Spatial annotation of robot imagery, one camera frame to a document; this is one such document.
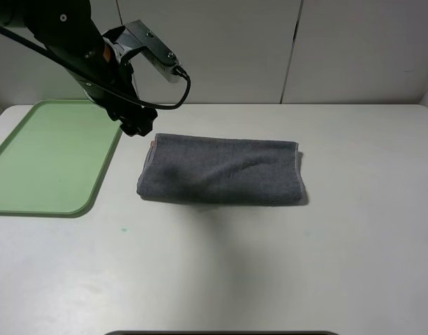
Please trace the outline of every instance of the orange tag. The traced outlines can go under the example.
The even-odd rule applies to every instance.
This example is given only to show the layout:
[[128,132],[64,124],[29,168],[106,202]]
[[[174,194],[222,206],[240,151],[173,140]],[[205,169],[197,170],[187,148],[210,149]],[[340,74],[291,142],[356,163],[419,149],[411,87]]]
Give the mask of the orange tag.
[[110,63],[111,51],[110,51],[110,48],[108,47],[107,43],[105,43],[105,49],[103,51],[103,58],[105,58],[107,63]]

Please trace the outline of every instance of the white wall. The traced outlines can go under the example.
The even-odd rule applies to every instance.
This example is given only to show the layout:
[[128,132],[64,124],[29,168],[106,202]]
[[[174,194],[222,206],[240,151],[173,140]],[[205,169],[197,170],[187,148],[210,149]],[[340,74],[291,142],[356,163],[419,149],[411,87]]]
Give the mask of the white wall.
[[[303,2],[288,77],[292,40]],[[120,24],[116,0],[92,0],[101,31]],[[416,103],[428,83],[428,0],[119,0],[193,79],[192,103]],[[175,102],[141,56],[141,98]],[[84,98],[60,66],[0,36],[0,105]]]
[[417,103],[428,0],[305,0],[285,103]]
[[[192,103],[279,103],[300,0],[119,0],[124,22],[153,29],[191,75]],[[133,61],[148,101],[176,102],[184,83],[168,84],[145,60]]]

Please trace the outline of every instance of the black cable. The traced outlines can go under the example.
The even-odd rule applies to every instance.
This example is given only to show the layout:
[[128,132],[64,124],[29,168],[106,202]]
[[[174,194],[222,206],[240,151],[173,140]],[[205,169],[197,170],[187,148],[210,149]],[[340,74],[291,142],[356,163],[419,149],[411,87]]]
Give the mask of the black cable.
[[5,29],[3,27],[0,27],[0,34],[14,40],[15,42],[18,42],[19,44],[24,45],[25,47],[28,47],[29,49],[43,55],[44,57],[50,59],[51,61],[56,62],[57,64],[63,66],[66,70],[69,70],[71,72],[74,72],[76,75],[82,77],[86,81],[96,85],[97,87],[100,87],[104,91],[107,91],[108,93],[113,94],[114,96],[117,96],[118,98],[122,98],[125,101],[128,101],[130,103],[133,103],[135,105],[143,106],[143,107],[149,107],[149,108],[155,108],[157,110],[176,110],[177,108],[181,107],[181,105],[184,103],[184,101],[187,99],[187,96],[189,95],[189,92],[191,90],[191,78],[186,73],[186,71],[181,66],[175,66],[175,72],[180,77],[183,77],[186,80],[186,91],[184,92],[184,95],[182,96],[181,100],[171,106],[165,106],[165,105],[157,105],[155,103],[148,103],[147,101],[142,101],[137,98],[131,98],[130,96],[124,94],[120,90],[111,87],[110,85],[106,85],[103,82],[99,81],[96,78],[89,79],[87,74],[81,72],[78,68],[74,67],[72,64],[69,64],[68,62],[64,61],[63,59],[60,59],[55,54],[51,53],[50,51],[38,46],[37,44],[31,42],[30,40],[27,40],[26,38],[21,37],[20,35],[17,35],[16,33],[13,33],[12,31]]

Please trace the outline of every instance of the panel seam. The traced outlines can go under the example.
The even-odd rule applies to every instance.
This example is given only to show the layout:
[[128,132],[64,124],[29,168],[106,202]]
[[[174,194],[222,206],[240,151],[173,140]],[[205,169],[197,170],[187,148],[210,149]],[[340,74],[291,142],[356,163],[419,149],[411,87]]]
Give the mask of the panel seam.
[[297,30],[299,29],[300,18],[302,16],[303,7],[304,7],[304,0],[301,0],[300,6],[299,6],[299,12],[297,13],[296,26],[295,26],[295,31],[293,33],[293,40],[291,42],[291,51],[290,51],[290,56],[288,58],[288,65],[286,67],[285,80],[283,81],[281,100],[279,104],[283,104],[283,98],[285,96],[286,85],[288,83],[288,74],[290,72],[291,60],[293,59],[293,52],[295,50],[295,44],[296,44],[296,38],[297,38]]
[[[122,19],[122,14],[121,14],[121,8],[119,6],[119,0],[115,0],[115,2],[116,2],[117,14],[119,16],[119,20],[121,21],[121,25],[124,25],[124,21]],[[131,77],[133,79],[133,87],[135,88],[136,94],[139,96],[139,93],[138,93],[138,84],[136,82],[135,73],[133,73]]]

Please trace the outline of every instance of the tray rim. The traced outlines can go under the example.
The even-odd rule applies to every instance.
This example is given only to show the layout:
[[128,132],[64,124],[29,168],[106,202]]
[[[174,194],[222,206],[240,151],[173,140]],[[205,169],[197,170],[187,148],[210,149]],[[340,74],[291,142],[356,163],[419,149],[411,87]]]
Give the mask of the tray rim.
[[[94,105],[89,100],[79,100],[79,99],[45,99],[40,100],[37,103],[31,106],[31,109],[26,113],[26,115],[20,120],[20,122],[14,127],[14,129],[9,133],[9,135],[4,139],[4,141],[0,144],[0,155],[7,149],[7,147],[11,144],[11,142],[16,138],[17,134],[26,126],[27,122],[32,118],[35,112],[44,105],[49,105],[52,103],[66,103],[66,104],[83,104],[83,105]],[[96,182],[93,185],[93,188],[89,194],[88,200],[78,209],[73,211],[2,211],[0,210],[0,216],[46,216],[46,217],[64,217],[64,218],[74,218],[79,217],[87,213],[91,207],[89,205],[93,204],[96,196],[99,192],[101,184],[105,178],[106,172],[112,160],[112,157],[115,153],[115,149],[117,144],[119,143],[122,131],[120,127],[117,128],[115,135],[113,136],[113,140],[110,143],[110,147],[108,148],[107,155],[102,163],[101,169],[98,172]]]

